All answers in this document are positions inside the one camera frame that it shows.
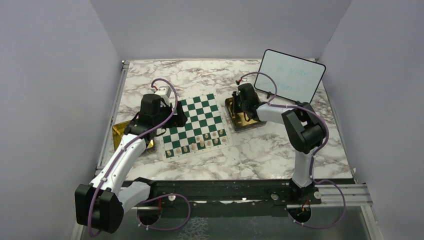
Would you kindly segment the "small whiteboard on stand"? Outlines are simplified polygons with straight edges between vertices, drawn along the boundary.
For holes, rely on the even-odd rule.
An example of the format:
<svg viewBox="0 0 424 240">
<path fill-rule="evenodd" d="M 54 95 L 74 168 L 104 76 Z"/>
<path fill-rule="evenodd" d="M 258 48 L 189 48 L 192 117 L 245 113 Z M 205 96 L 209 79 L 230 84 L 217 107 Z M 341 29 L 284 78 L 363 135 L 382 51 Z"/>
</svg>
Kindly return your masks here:
<svg viewBox="0 0 424 240">
<path fill-rule="evenodd" d="M 326 66 L 276 50 L 267 49 L 262 57 L 254 88 L 292 102 L 308 102 L 318 89 Z"/>
</svg>

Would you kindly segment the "green white chess board mat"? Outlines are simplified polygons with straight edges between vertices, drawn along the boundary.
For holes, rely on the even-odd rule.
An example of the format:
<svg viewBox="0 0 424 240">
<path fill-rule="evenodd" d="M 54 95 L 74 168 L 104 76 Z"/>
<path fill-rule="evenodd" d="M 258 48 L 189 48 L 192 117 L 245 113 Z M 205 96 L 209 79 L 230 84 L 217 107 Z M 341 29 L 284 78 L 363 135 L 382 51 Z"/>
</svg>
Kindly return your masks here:
<svg viewBox="0 0 424 240">
<path fill-rule="evenodd" d="M 160 160 L 176 161 L 234 145 L 224 110 L 215 90 L 197 96 L 182 97 L 178 101 L 182 103 L 187 121 L 184 127 L 169 128 L 158 137 L 157 152 Z M 223 135 L 219 135 L 220 130 L 223 130 Z M 218 145 L 213 144 L 212 132 L 218 133 Z M 205 134 L 209 134 L 209 139 L 204 139 Z M 200 141 L 196 140 L 197 136 L 200 136 L 200 141 L 204 141 L 204 147 L 200 147 Z M 222 142 L 223 137 L 226 137 L 226 142 Z M 207 146 L 209 140 L 212 141 L 211 147 Z M 191 151 L 192 143 L 196 143 L 194 151 Z M 184 146 L 188 147 L 188 152 L 183 152 Z M 180 155 L 175 154 L 176 148 L 181 148 Z M 172 156 L 167 156 L 167 151 L 172 151 Z"/>
</svg>

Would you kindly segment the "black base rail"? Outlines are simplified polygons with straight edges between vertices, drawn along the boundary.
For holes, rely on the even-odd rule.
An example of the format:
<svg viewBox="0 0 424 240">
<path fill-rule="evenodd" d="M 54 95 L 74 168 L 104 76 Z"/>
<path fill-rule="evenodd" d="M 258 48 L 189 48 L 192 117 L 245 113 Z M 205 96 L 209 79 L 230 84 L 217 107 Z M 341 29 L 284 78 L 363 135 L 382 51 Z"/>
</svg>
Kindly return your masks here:
<svg viewBox="0 0 424 240">
<path fill-rule="evenodd" d="M 162 218 L 191 217 L 286 217 L 287 209 L 371 206 L 373 201 L 365 184 L 352 179 L 309 186 L 304 190 L 287 179 L 268 180 L 125 180 L 119 190 L 142 182 L 150 186 L 148 198 L 132 207 L 138 214 Z"/>
</svg>

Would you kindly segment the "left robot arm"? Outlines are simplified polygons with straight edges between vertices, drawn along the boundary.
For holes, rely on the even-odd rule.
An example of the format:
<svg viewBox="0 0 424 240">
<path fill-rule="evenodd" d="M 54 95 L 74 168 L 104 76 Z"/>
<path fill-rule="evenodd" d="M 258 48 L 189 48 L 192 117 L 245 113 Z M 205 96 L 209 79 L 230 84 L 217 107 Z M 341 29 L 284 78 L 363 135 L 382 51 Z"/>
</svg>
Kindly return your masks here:
<svg viewBox="0 0 424 240">
<path fill-rule="evenodd" d="M 144 95 L 139 112 L 124 128 L 119 146 L 104 169 L 88 185 L 80 184 L 76 188 L 76 222 L 114 233 L 132 207 L 139 202 L 147 206 L 155 203 L 157 191 L 147 183 L 121 187 L 135 160 L 156 137 L 157 129 L 183 127 L 186 122 L 180 101 L 172 104 L 167 95 Z"/>
</svg>

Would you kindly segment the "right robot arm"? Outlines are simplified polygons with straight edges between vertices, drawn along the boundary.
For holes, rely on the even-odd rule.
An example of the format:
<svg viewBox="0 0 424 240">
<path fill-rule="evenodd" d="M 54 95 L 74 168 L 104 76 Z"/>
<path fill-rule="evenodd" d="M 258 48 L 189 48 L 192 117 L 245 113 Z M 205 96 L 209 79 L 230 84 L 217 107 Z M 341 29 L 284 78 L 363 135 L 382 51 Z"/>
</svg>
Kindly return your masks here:
<svg viewBox="0 0 424 240">
<path fill-rule="evenodd" d="M 241 84 L 231 94 L 229 113 L 245 122 L 272 122 L 285 127 L 295 149 L 295 164 L 289 182 L 289 199 L 300 204 L 314 189 L 313 164 L 316 153 L 327 143 L 329 130 L 308 102 L 298 105 L 278 105 L 260 101 L 250 83 Z"/>
</svg>

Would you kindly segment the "gold tin with light pieces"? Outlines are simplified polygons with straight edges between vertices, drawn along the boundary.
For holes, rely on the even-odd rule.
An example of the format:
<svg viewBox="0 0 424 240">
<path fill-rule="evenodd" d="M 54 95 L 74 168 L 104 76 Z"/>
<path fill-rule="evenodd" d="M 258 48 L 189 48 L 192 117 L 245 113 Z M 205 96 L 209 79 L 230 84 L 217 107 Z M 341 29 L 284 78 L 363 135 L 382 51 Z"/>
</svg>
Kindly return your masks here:
<svg viewBox="0 0 424 240">
<path fill-rule="evenodd" d="M 248 118 L 245 116 L 243 112 L 238 112 L 238 113 L 232 112 L 232 103 L 233 103 L 233 100 L 231 97 L 226 98 L 224 101 L 226 112 L 229 116 L 232 128 L 235 133 L 240 133 L 240 132 L 247 131 L 253 128 L 259 128 L 267 124 L 264 121 L 255 121 L 252 119 L 250 121 L 247 121 Z"/>
</svg>

